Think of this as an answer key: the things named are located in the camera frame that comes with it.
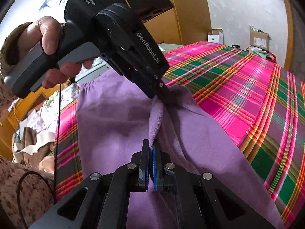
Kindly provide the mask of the person's left hand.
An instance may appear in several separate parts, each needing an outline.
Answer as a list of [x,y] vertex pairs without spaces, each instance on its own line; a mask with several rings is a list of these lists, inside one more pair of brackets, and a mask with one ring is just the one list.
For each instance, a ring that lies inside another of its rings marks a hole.
[[[42,43],[42,48],[46,54],[54,54],[61,35],[62,27],[56,19],[50,16],[38,19],[31,23],[18,39],[19,58],[23,59],[30,49],[39,42]],[[64,84],[69,78],[79,74],[82,67],[90,69],[92,63],[92,59],[80,63],[66,62],[60,69],[50,69],[42,81],[42,87],[48,89],[57,84]]]

